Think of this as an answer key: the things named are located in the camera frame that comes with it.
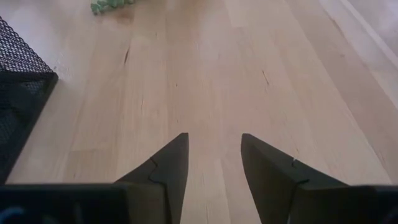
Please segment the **black mesh basket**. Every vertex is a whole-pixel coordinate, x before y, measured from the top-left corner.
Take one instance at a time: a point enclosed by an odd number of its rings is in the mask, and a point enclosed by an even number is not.
[[[0,17],[0,184],[7,180],[57,80]]]

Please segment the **metal mesh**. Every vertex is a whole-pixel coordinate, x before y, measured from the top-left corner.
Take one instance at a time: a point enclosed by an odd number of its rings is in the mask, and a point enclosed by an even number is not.
[[[53,72],[0,17],[0,71]]]
[[[0,17],[0,183],[10,173],[57,79]]]

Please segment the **light wood plank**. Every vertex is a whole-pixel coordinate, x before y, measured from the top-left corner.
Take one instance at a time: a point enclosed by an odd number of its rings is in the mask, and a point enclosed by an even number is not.
[[[349,184],[396,182],[397,68],[341,1],[140,0],[103,16],[78,0],[4,8],[60,76],[9,183],[113,182],[181,132],[182,223],[259,223],[242,133]]]

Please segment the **wood grain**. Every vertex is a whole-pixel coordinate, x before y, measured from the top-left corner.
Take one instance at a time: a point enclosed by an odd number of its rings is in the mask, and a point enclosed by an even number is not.
[[[8,183],[112,182],[189,132],[182,223],[259,223],[242,133],[348,184],[396,184],[392,6],[139,0],[93,16],[86,1],[2,1],[60,76]]]

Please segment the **green object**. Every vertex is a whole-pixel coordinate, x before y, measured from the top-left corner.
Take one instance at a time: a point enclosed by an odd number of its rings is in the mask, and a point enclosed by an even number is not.
[[[123,7],[125,4],[133,4],[135,0],[92,0],[91,11],[94,15],[104,13],[105,11]]]

